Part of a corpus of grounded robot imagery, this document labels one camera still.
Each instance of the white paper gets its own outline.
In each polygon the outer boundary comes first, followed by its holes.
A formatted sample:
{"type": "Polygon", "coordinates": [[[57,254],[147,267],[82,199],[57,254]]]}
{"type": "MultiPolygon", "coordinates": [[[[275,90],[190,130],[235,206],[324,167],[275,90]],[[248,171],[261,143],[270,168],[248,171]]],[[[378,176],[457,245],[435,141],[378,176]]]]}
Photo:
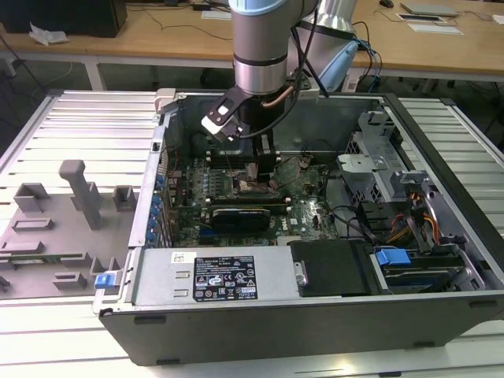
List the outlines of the white paper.
{"type": "Polygon", "coordinates": [[[410,28],[419,33],[436,33],[436,34],[455,34],[464,35],[460,30],[453,26],[437,26],[437,25],[419,25],[408,24],[410,28]]]}
{"type": "Polygon", "coordinates": [[[37,28],[34,24],[30,23],[31,31],[29,33],[38,43],[42,43],[45,46],[49,46],[49,43],[63,43],[68,42],[69,39],[66,38],[64,31],[47,31],[41,28],[37,28]]]}
{"type": "Polygon", "coordinates": [[[196,252],[173,252],[172,264],[192,264],[195,262],[196,252]]]}
{"type": "Polygon", "coordinates": [[[202,18],[212,20],[231,20],[231,12],[221,12],[220,10],[204,10],[202,18]]]}
{"type": "Polygon", "coordinates": [[[495,22],[499,25],[504,25],[504,16],[499,16],[498,14],[494,14],[492,16],[495,20],[495,22]]]}

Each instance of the floor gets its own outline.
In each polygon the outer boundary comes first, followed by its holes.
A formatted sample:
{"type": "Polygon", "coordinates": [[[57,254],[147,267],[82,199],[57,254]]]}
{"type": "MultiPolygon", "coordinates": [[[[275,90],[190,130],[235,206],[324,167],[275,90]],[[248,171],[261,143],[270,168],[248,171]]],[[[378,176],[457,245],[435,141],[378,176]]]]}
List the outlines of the floor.
{"type": "MultiPolygon", "coordinates": [[[[90,90],[83,65],[66,62],[25,63],[34,76],[47,89],[90,90]]],[[[202,69],[158,67],[159,87],[201,88],[202,69]]],[[[102,73],[111,91],[152,91],[152,76],[149,66],[103,65],[102,73]]],[[[504,99],[504,85],[494,83],[469,83],[458,81],[454,87],[440,80],[437,87],[427,96],[421,90],[424,80],[389,77],[382,78],[377,92],[394,93],[400,97],[452,98],[464,113],[484,130],[495,118],[504,99]]],[[[359,91],[367,91],[370,78],[362,81],[359,91]]],[[[208,75],[204,88],[222,89],[233,84],[231,70],[214,69],[208,75]]],[[[20,65],[17,75],[12,79],[0,76],[0,154],[6,150],[16,137],[22,125],[28,120],[44,94],[36,82],[20,65]]],[[[504,127],[495,122],[489,137],[499,144],[504,137],[504,127]]]]}

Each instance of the blue cable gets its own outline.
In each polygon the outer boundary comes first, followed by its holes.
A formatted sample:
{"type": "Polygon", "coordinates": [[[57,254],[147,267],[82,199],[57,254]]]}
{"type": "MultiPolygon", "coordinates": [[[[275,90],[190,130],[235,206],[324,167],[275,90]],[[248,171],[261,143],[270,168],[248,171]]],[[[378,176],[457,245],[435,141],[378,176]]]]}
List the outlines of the blue cable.
{"type": "Polygon", "coordinates": [[[359,38],[354,38],[354,40],[357,41],[357,43],[359,43],[362,47],[364,47],[368,51],[368,53],[371,55],[372,59],[374,59],[375,62],[376,62],[375,75],[374,75],[374,77],[372,79],[371,86],[369,87],[369,91],[368,91],[368,93],[370,93],[371,90],[374,88],[375,84],[377,83],[378,79],[379,79],[379,76],[378,76],[378,72],[379,72],[378,59],[376,58],[375,50],[371,49],[371,46],[366,41],[363,41],[362,39],[359,39],[359,38]]]}

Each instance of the laptop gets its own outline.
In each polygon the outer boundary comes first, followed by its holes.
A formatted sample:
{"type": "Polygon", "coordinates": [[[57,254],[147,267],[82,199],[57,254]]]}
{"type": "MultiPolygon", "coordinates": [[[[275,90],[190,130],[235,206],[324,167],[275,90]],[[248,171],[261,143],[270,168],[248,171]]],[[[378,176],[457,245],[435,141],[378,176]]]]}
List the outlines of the laptop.
{"type": "Polygon", "coordinates": [[[434,6],[431,4],[420,4],[417,2],[402,2],[402,8],[411,14],[426,14],[428,16],[457,17],[458,13],[449,6],[434,6]]]}

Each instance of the computer case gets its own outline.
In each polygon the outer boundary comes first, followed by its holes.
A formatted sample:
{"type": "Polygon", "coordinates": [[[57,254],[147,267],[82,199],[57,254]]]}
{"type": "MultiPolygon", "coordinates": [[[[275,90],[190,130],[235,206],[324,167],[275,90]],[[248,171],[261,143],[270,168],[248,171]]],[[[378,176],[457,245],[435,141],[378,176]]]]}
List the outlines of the computer case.
{"type": "Polygon", "coordinates": [[[0,0],[0,21],[9,33],[49,31],[113,38],[128,14],[125,0],[0,0]]]}

